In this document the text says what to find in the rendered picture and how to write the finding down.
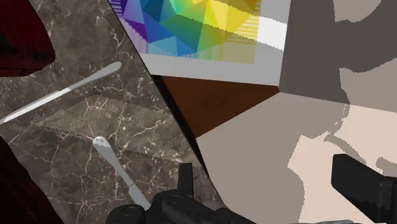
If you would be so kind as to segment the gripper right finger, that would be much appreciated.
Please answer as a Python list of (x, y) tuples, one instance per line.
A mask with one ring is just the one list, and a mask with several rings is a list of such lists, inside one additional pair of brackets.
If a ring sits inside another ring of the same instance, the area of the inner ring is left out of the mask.
[(347, 154), (335, 154), (331, 185), (374, 223), (397, 224), (397, 178), (384, 176)]

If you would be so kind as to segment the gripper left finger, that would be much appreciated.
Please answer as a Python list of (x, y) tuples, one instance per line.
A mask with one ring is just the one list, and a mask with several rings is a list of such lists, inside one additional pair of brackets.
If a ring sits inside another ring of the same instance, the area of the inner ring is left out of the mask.
[(155, 195), (148, 210), (137, 204), (114, 208), (105, 224), (255, 224), (227, 209), (215, 211), (194, 199), (191, 163), (179, 165), (178, 187)]

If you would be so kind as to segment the silver table knife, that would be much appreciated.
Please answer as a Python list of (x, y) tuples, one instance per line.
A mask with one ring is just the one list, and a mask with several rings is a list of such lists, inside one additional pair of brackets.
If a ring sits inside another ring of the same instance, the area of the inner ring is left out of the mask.
[(132, 180), (132, 178), (127, 174), (126, 170), (123, 168), (123, 165), (120, 163), (117, 158), (114, 149), (108, 142), (108, 140), (103, 136), (97, 136), (93, 139), (92, 144), (96, 151), (114, 168), (114, 170), (121, 176), (125, 184), (129, 189), (129, 195), (132, 200), (142, 206), (144, 210), (148, 210), (151, 206), (151, 203), (144, 196), (142, 191), (137, 187), (136, 183)]
[(33, 102), (25, 105), (24, 107), (6, 115), (4, 118), (0, 119), (0, 125), (4, 124), (6, 122), (9, 122), (15, 118), (18, 118), (18, 117), (38, 108), (46, 103), (54, 101), (55, 99), (58, 99), (59, 97), (66, 95), (69, 92), (76, 90), (77, 88), (80, 88), (86, 84), (93, 82), (93, 81), (99, 80), (99, 79), (104, 78), (110, 74), (113, 74), (113, 73), (117, 72), (118, 70), (120, 70), (121, 66), (122, 66), (121, 62), (114, 62), (114, 63), (102, 68), (101, 70), (95, 72), (94, 74), (90, 75), (89, 77), (74, 83), (73, 85), (71, 85), (69, 87), (66, 87), (62, 90), (55, 91), (55, 92), (50, 93), (36, 101), (33, 101)]

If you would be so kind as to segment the dark brown rounded object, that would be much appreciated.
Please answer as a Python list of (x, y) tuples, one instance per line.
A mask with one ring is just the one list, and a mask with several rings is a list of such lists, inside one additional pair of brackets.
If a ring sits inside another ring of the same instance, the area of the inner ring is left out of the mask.
[(0, 137), (0, 224), (64, 224)]

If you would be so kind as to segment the dark red rounded object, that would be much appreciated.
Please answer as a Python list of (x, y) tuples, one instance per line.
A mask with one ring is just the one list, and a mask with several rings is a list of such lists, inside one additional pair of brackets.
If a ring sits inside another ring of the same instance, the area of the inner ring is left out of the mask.
[(29, 0), (0, 0), (0, 77), (23, 77), (55, 61), (42, 20)]

